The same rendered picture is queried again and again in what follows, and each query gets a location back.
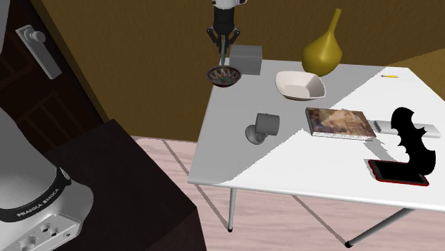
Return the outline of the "yellow long-necked vase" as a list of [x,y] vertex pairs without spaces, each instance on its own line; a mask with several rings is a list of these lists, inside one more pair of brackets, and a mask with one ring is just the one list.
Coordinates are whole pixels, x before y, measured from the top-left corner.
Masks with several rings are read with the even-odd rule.
[[302,52],[302,67],[319,77],[332,72],[342,59],[342,50],[335,37],[335,29],[342,9],[335,9],[328,29]]

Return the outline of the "white table with metal legs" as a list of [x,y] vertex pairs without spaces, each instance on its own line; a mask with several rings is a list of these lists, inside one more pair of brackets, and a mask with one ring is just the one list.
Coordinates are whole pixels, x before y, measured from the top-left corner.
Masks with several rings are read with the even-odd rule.
[[[277,90],[275,76],[301,67],[295,61],[265,60],[260,75],[211,91],[188,182],[437,212],[445,223],[445,100],[408,68],[342,64],[323,78],[324,98],[292,101]],[[397,136],[379,134],[371,143],[314,137],[305,115],[308,107],[347,109],[387,121],[400,106],[414,112],[414,122],[441,132],[440,138],[424,140],[437,154],[427,187],[382,183],[372,175],[370,159],[407,160]],[[277,135],[255,145],[245,129],[258,113],[279,116],[280,127]]]

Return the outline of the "teal handled spoon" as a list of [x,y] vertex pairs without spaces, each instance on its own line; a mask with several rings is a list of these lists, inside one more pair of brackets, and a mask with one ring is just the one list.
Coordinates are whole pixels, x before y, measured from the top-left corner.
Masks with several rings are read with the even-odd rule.
[[226,35],[221,35],[217,42],[219,55],[220,55],[219,66],[225,66],[226,53],[227,53],[227,48],[229,47],[229,45],[230,44],[228,42]]

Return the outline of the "white square bowl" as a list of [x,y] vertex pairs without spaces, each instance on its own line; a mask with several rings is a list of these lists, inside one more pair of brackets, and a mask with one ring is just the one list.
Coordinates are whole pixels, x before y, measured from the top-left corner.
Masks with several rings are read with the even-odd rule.
[[275,76],[277,90],[285,97],[296,101],[324,98],[326,87],[322,79],[303,71],[280,71]]

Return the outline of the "dark brown door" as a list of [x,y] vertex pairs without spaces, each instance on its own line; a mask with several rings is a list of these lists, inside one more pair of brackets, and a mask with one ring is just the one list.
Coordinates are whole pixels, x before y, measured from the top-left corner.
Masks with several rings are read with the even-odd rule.
[[[0,51],[0,108],[28,141],[45,153],[103,124],[31,0],[10,0]],[[30,25],[46,36],[45,45],[61,69],[50,79],[16,30]]]

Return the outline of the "dark robot stand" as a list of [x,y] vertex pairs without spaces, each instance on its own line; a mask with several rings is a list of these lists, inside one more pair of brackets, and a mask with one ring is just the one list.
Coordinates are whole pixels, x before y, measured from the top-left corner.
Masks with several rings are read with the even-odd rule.
[[93,192],[80,235],[56,251],[207,251],[197,206],[115,120],[45,156]]

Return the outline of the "grey mug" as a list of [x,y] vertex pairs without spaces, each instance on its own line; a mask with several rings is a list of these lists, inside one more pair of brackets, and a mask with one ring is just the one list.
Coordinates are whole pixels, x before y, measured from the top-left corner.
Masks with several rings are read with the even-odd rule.
[[280,127],[280,117],[277,115],[258,113],[255,124],[245,129],[246,138],[255,145],[264,142],[269,135],[277,135]]

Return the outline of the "red-edged black tablet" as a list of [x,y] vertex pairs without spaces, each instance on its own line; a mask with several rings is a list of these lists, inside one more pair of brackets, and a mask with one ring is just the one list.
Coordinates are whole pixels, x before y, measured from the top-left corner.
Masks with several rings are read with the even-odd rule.
[[380,182],[429,186],[429,181],[425,176],[410,170],[406,163],[368,160],[368,164],[374,177]]

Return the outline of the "grey box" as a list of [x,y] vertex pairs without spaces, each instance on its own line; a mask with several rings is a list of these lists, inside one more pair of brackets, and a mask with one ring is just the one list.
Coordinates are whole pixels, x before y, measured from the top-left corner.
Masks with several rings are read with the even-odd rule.
[[232,45],[229,64],[242,74],[260,75],[262,67],[262,47],[252,45]]

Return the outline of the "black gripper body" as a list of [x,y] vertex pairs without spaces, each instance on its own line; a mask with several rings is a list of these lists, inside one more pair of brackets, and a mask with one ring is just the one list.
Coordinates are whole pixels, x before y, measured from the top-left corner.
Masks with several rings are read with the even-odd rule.
[[235,8],[219,9],[217,7],[214,7],[213,10],[213,29],[219,36],[228,36],[235,28]]

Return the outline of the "patterned dark bowl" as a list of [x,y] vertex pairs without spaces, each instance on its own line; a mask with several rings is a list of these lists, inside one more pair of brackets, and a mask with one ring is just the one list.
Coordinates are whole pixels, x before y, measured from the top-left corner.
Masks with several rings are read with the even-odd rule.
[[214,86],[226,88],[237,83],[242,74],[232,66],[215,66],[210,68],[205,76]]

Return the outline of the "white remote control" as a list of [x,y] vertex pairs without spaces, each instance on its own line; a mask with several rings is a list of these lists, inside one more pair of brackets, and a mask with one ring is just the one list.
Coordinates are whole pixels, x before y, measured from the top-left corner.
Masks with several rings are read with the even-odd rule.
[[[391,123],[389,121],[374,121],[374,127],[379,133],[397,135],[398,131],[391,128]],[[441,133],[439,130],[430,124],[420,124],[414,123],[414,127],[417,129],[423,128],[426,133],[423,135],[424,138],[440,138]]]

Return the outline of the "black bat-shaped figure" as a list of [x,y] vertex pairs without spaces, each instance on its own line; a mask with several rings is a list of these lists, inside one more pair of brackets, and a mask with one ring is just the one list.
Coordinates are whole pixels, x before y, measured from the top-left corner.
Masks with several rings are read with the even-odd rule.
[[425,147],[422,137],[426,133],[424,127],[416,128],[412,122],[414,112],[405,107],[398,107],[392,113],[391,129],[397,130],[400,137],[399,146],[405,148],[409,156],[407,166],[420,175],[429,175],[436,166],[436,151]]

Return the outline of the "brown picture book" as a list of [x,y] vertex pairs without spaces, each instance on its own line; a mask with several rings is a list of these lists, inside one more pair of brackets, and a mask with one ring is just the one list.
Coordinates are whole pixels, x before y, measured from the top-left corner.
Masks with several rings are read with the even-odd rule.
[[361,111],[306,108],[312,136],[370,141],[375,132]]

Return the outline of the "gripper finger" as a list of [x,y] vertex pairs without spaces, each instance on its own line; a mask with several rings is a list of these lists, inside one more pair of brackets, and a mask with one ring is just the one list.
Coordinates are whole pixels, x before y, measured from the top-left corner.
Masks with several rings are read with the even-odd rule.
[[227,35],[225,37],[225,45],[228,47],[229,45],[234,44],[234,42],[236,41],[236,39],[238,38],[238,36],[240,35],[240,30],[235,27],[232,31],[231,31],[232,36]]
[[210,40],[218,47],[221,47],[222,36],[213,28],[213,26],[207,27],[207,34]]

